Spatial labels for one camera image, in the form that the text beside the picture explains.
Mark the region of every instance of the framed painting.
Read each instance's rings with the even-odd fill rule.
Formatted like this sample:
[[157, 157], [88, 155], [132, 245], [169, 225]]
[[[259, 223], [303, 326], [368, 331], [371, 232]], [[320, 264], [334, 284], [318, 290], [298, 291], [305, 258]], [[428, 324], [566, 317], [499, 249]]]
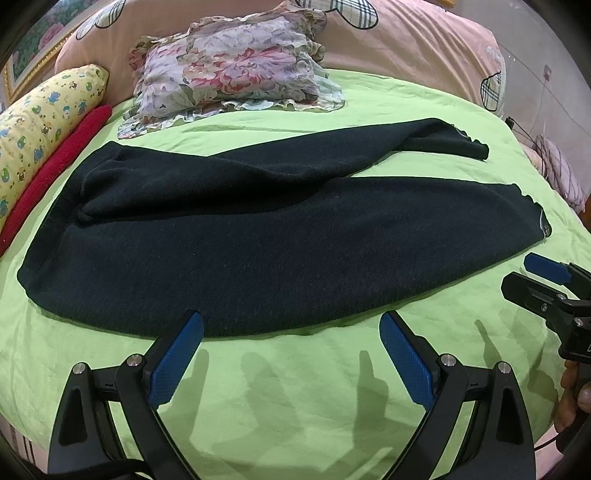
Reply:
[[17, 44], [4, 66], [4, 91], [10, 104], [49, 62], [76, 28], [112, 0], [59, 0]]

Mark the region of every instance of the hand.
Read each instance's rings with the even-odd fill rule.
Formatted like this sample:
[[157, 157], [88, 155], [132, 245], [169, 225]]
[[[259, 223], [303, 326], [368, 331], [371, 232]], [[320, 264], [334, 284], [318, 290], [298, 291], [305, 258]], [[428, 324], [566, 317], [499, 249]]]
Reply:
[[554, 414], [554, 428], [557, 432], [562, 432], [569, 427], [577, 414], [577, 409], [591, 413], [591, 383], [581, 388], [579, 397], [574, 399], [574, 388], [577, 384], [577, 375], [579, 373], [579, 364], [567, 360], [564, 362], [566, 370], [560, 379], [560, 386], [564, 388], [564, 394], [560, 399], [556, 413]]

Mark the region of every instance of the blue gripper pad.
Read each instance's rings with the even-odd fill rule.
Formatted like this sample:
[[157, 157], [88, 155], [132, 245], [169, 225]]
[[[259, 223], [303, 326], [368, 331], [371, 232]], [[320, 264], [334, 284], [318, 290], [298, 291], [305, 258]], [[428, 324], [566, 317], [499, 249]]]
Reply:
[[379, 321], [379, 337], [413, 402], [431, 410], [435, 403], [431, 373], [388, 313]]
[[193, 313], [152, 373], [148, 396], [152, 408], [168, 403], [173, 397], [201, 340], [203, 319]]
[[572, 278], [565, 265], [537, 254], [527, 254], [523, 260], [523, 266], [528, 272], [550, 280], [557, 285], [565, 285]]

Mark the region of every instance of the yellow pillow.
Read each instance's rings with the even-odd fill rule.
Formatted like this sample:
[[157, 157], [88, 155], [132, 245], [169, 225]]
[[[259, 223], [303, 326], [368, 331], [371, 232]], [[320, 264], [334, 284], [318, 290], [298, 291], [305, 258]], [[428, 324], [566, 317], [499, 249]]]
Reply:
[[43, 162], [100, 104], [108, 78], [97, 65], [65, 70], [0, 114], [0, 231]]

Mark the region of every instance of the green bed sheet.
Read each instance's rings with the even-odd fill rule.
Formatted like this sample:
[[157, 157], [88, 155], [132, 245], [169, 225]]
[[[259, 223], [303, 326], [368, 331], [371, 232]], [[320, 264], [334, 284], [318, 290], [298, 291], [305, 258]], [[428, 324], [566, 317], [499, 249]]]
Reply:
[[[487, 143], [488, 162], [393, 153], [359, 175], [516, 183], [543, 205], [553, 227], [552, 236], [531, 250], [591, 268], [591, 236], [529, 164], [499, 118], [452, 95], [392, 78], [330, 73], [347, 97], [347, 105], [339, 111], [224, 113], [121, 143], [210, 155], [329, 129], [441, 118]], [[76, 165], [105, 142], [116, 141], [124, 107], [115, 109]], [[94, 368], [117, 365], [151, 344], [149, 339], [56, 318], [27, 299], [17, 281], [27, 247], [73, 168], [51, 187], [0, 260], [0, 413], [44, 447], [72, 365], [79, 361]], [[510, 362], [538, 438], [550, 424], [560, 394], [562, 361], [556, 337], [540, 319], [501, 296], [503, 276], [523, 271], [522, 260], [519, 255], [390, 307], [398, 309], [415, 333], [439, 352], [454, 353], [466, 365]], [[423, 415], [380, 343], [378, 321], [386, 309], [277, 335], [204, 341], [173, 400], [160, 408], [164, 423], [197, 473], [203, 479], [228, 480], [380, 478]], [[469, 414], [467, 406], [438, 473], [449, 468]], [[137, 454], [120, 409], [115, 409], [115, 418], [125, 449]]]

